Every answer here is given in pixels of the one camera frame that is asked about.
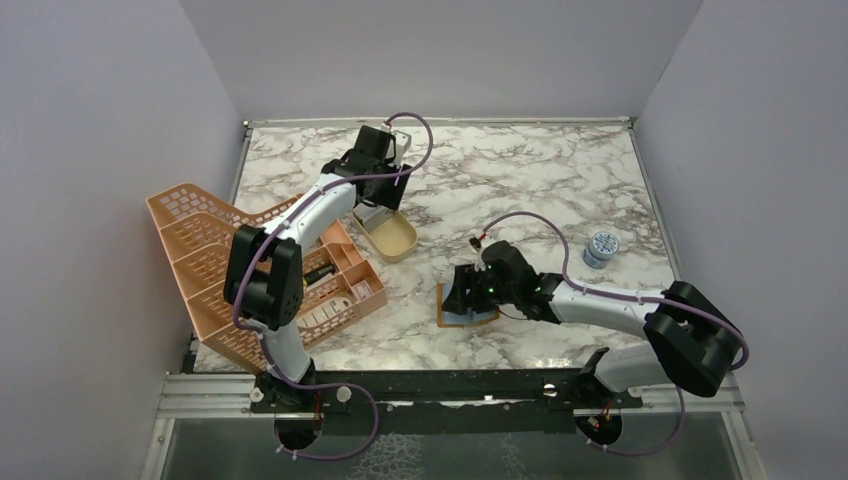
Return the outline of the blue white small jar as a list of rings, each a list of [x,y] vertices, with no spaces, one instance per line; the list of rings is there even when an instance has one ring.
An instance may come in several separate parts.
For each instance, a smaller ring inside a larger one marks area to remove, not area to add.
[[[604,269],[618,253],[620,247],[616,235],[608,231],[594,233],[582,253],[584,263],[593,269]]]

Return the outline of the beige oval plastic tray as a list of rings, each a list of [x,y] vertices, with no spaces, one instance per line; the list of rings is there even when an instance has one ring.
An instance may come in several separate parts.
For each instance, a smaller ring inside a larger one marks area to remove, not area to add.
[[[361,205],[364,204],[353,209],[353,218],[378,255],[387,263],[399,263],[408,258],[418,245],[415,227],[400,211],[392,210],[392,217],[383,225],[372,232],[366,232],[355,216]]]

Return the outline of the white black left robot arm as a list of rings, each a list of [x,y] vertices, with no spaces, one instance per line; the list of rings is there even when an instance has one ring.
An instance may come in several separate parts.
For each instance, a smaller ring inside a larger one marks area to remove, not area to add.
[[[401,159],[408,135],[389,124],[360,128],[354,146],[325,164],[313,186],[278,217],[259,227],[243,225],[233,236],[224,298],[233,322],[257,335],[276,396],[298,411],[313,401],[307,377],[314,363],[295,320],[304,298],[304,250],[356,206],[398,209],[409,165]]]

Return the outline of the stack of grey cards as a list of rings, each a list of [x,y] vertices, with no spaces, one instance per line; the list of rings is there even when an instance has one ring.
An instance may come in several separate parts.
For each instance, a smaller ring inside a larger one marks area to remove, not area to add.
[[[361,205],[361,209],[355,214],[357,220],[366,232],[372,232],[379,228],[393,215],[393,211],[383,206],[368,207]]]

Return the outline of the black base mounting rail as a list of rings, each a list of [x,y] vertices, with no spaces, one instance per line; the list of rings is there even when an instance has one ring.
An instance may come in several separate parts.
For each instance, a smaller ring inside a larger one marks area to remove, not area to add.
[[[318,371],[295,388],[257,376],[250,411],[286,433],[571,434],[576,417],[638,409],[628,392],[597,395],[577,368],[530,370]]]

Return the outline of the aluminium table frame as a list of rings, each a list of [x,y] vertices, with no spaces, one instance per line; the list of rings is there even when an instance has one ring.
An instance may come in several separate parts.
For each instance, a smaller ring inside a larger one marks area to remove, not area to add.
[[[492,326],[441,329],[436,286],[467,260],[468,236],[490,221],[542,271],[562,262],[574,279],[641,290],[670,284],[679,263],[653,205],[630,121],[514,123],[434,121],[431,159],[413,178],[402,211],[418,233],[414,252],[387,263],[350,227],[388,291],[378,312],[321,343],[322,368],[342,371],[575,366],[598,347],[635,338],[589,326],[522,322],[515,310]],[[620,242],[604,269],[582,253],[596,232]],[[344,461],[295,460],[278,451],[272,423],[190,399],[157,441],[165,479],[743,479],[762,470],[737,389],[726,400],[688,397],[686,424],[666,450],[680,403],[668,387],[625,419],[624,456],[602,453],[576,434],[385,434]]]

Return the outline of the yellow leather card holder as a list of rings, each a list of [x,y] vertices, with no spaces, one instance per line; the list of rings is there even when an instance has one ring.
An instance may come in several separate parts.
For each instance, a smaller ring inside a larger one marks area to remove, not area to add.
[[[501,317],[497,310],[475,313],[468,310],[465,314],[451,313],[443,309],[451,284],[438,283],[436,322],[439,328],[474,328],[491,323]]]

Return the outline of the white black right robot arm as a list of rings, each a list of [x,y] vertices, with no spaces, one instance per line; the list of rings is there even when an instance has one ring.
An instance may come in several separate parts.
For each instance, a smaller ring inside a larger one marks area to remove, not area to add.
[[[600,290],[536,271],[507,241],[479,246],[477,253],[477,262],[456,266],[452,282],[441,287],[441,317],[472,323],[511,305],[530,321],[584,324],[642,339],[634,347],[600,348],[581,368],[574,391],[589,406],[659,384],[713,397],[744,352],[741,332],[689,283],[647,294]]]

